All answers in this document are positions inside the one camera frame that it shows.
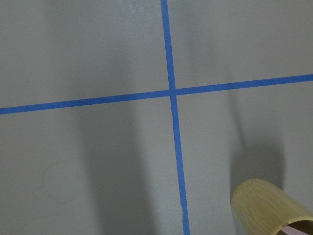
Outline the bamboo cylindrical cup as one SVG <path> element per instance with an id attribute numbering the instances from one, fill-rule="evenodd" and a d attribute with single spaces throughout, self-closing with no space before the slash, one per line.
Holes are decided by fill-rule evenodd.
<path id="1" fill-rule="evenodd" d="M 286 235 L 285 227 L 313 233 L 313 212 L 264 179 L 233 182 L 230 206 L 246 235 Z"/>

